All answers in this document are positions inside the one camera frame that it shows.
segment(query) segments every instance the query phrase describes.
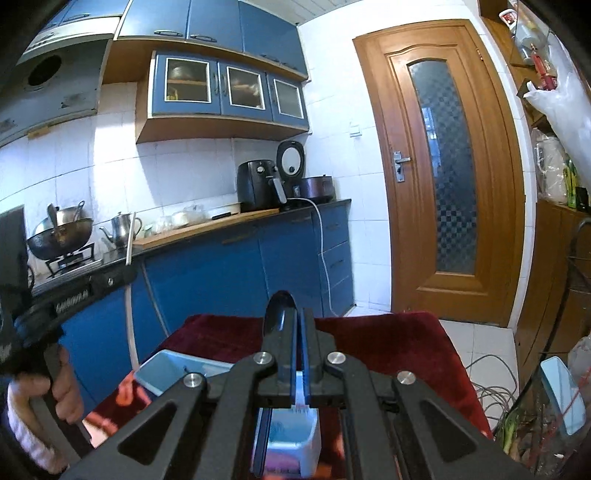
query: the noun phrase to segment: pot lid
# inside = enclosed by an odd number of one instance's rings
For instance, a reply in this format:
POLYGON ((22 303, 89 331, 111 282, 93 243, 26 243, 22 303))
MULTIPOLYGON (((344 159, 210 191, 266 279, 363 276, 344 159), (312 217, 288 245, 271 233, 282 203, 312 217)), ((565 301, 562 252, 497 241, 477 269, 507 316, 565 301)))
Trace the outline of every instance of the pot lid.
POLYGON ((286 140, 277 148, 277 169, 283 181, 299 180, 304 176, 306 156, 304 146, 294 140, 286 140))

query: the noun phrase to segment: door lock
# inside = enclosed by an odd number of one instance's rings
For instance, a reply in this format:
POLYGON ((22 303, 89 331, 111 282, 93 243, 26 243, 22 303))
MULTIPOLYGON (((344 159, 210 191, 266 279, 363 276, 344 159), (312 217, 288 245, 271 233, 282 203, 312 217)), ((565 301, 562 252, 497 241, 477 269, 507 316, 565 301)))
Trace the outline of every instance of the door lock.
POLYGON ((392 153, 392 168, 394 169, 394 174, 396 175, 396 181, 402 182, 404 181, 404 169, 402 164, 411 161, 410 157, 402 157, 402 154, 399 151, 392 153))

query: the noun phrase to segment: glass cabinet door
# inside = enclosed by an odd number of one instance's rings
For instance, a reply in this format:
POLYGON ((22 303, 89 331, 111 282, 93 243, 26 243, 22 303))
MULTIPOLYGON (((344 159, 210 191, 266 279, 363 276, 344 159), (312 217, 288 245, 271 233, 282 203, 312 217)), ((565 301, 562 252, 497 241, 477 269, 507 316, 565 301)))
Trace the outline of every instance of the glass cabinet door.
POLYGON ((248 67, 220 63, 222 114, 271 120, 265 74, 248 67))
POLYGON ((308 128, 301 86, 270 73, 267 74, 273 121, 308 128))
POLYGON ((152 114, 220 113, 214 60, 158 55, 153 85, 152 114))

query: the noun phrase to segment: blue drawer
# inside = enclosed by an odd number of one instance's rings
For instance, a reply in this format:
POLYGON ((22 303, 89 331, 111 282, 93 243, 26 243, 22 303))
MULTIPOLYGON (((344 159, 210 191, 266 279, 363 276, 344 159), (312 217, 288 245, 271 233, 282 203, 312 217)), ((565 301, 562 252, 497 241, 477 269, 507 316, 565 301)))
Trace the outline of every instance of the blue drawer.
MULTIPOLYGON (((347 206, 320 208, 322 215, 322 227, 324 232, 324 251, 330 250, 337 245, 349 240, 349 225, 347 224, 347 206)), ((316 233, 316 244, 320 251, 320 225, 318 216, 312 215, 314 232, 316 233)))
MULTIPOLYGON (((353 277, 347 277, 330 289, 330 299, 336 316, 343 316, 353 306, 353 277)), ((322 309, 325 317, 334 317, 329 307, 329 293, 322 292, 322 309)))
MULTIPOLYGON (((349 242, 343 242, 324 252, 324 261, 326 262, 326 270, 329 273, 330 286, 333 287, 350 277, 352 275, 352 266, 349 242)), ((320 285, 322 291, 327 291, 329 288, 326 284, 326 275, 324 274, 324 266, 320 255, 318 255, 318 264, 320 268, 320 285)))

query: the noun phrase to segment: door frosted glass panel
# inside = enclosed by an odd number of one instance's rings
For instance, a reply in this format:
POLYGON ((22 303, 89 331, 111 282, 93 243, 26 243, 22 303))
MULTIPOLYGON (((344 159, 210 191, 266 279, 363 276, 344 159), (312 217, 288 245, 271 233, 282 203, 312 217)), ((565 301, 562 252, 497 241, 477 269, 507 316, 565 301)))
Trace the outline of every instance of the door frosted glass panel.
POLYGON ((230 105, 265 109, 260 74, 228 67, 228 81, 230 105))
POLYGON ((301 109, 299 88, 277 79, 273 80, 273 83, 275 84, 279 113, 297 118, 304 118, 301 109))
POLYGON ((474 274, 476 182, 462 102, 445 61, 419 61, 408 69, 423 113, 433 167, 436 268, 474 274))
POLYGON ((167 102, 211 102, 209 62, 167 59, 167 102))

